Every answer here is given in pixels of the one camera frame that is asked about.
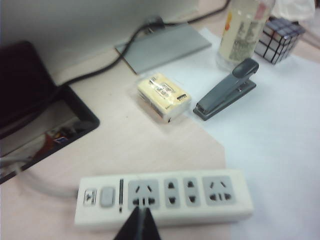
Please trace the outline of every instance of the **small box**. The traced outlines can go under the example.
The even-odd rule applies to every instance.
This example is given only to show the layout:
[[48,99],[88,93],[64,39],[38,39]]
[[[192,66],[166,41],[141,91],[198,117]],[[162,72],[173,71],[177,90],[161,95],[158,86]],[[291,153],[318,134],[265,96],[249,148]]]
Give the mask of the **small box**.
[[191,96],[161,73],[138,83],[140,96],[167,123],[187,110]]

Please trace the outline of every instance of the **power switch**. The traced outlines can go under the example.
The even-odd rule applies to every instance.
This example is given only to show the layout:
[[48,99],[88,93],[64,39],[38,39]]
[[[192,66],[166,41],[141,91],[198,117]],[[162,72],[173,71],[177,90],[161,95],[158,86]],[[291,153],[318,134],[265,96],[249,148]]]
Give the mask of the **power switch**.
[[103,208],[110,208],[115,202],[115,188],[105,186],[101,189],[100,205]]

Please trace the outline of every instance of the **product label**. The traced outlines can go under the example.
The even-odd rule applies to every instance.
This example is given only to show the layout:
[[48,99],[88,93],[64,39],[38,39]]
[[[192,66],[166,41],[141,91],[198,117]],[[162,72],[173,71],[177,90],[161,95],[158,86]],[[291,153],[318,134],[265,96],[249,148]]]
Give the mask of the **product label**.
[[150,85],[153,85],[154,86],[154,89],[156,90],[156,92],[164,97],[164,98],[167,98],[169,97],[171,94],[175,93],[176,91],[171,87],[169,86],[167,83],[165,82],[161,82],[161,83],[158,83],[158,82],[155,82],[156,81],[156,78],[155,77],[152,77],[149,81],[149,84]]
[[259,40],[263,26],[264,23],[256,21],[241,22],[229,58],[234,61],[242,61],[249,58]]

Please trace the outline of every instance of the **white cable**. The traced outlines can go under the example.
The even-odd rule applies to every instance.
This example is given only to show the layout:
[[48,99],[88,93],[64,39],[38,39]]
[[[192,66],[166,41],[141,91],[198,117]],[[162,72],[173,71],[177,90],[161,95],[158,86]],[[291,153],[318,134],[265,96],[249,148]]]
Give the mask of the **white cable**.
[[59,186],[54,186],[51,183],[45,182],[43,179],[35,176],[29,170],[21,171],[21,167],[18,163],[14,163],[11,165],[13,170],[16,172],[16,176],[20,179],[24,184],[28,185],[30,188],[46,194],[51,197],[57,198],[75,198],[77,199],[78,196],[78,189],[62,189]]
[[31,160],[30,158],[4,156],[4,157],[0,157],[0,166],[1,166],[1,168],[6,168],[11,164],[14,164],[14,163],[27,163],[30,160]]

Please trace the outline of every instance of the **electrical outlet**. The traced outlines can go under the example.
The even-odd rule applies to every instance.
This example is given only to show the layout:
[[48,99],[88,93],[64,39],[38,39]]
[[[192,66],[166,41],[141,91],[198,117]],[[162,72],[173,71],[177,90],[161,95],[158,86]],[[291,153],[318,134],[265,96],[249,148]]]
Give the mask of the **electrical outlet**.
[[81,179],[74,223],[119,229],[136,206],[150,208],[158,227],[235,222],[254,209],[236,169],[106,175]]
[[198,183],[195,177],[185,177],[183,179],[185,202],[190,207],[200,205]]
[[164,180],[165,205],[168,208],[180,207],[180,196],[178,180],[176,178],[167,178]]
[[234,204],[236,196],[229,176],[202,178],[205,201],[208,205]]
[[136,206],[150,209],[159,207],[159,184],[156,179],[132,180],[128,185],[128,207]]

